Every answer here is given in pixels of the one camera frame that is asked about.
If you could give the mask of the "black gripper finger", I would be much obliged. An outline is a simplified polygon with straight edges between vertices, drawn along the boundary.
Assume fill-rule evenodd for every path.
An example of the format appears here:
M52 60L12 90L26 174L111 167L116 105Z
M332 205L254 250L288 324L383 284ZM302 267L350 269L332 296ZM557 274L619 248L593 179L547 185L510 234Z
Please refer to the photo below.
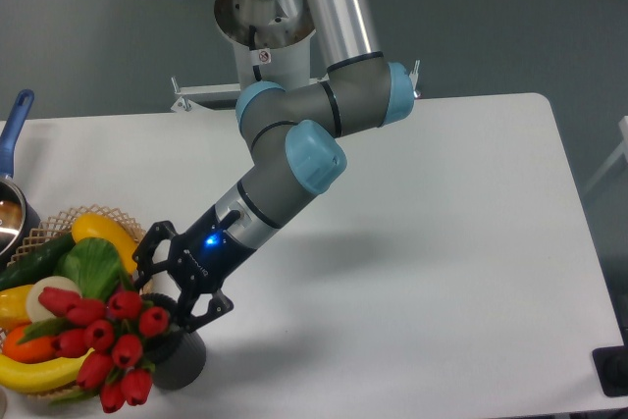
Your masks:
M133 282L133 286L137 290L143 289L154 275L168 272L173 267L173 262L169 258L155 262L153 257L161 242L171 241L177 234L171 221L153 223L148 229L132 255L137 271L137 279Z
M211 294L204 313L195 315L192 310L202 292L197 290L182 291L173 299L169 311L171 319L181 330L193 333L203 326L217 320L234 309L234 303L219 289Z

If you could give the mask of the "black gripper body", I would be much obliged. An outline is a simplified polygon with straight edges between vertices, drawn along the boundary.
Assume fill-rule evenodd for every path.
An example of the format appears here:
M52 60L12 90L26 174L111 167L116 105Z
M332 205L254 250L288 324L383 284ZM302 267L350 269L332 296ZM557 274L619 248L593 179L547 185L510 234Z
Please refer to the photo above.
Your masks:
M179 314L190 314L202 294L213 294L254 249L237 242L228 229L240 219L240 212L229 210L220 219L214 206L184 233L171 239L168 274L181 294Z

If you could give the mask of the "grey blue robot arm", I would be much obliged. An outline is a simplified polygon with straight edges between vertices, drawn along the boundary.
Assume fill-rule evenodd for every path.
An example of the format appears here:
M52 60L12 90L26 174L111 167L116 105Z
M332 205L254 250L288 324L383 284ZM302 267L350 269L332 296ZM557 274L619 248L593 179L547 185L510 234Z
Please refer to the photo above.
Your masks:
M226 277L344 171L339 138L403 120L415 100L366 0L216 0L214 15L244 50L235 116L252 168L185 232L155 223L133 256L140 285L176 282L172 320L189 332L232 309Z

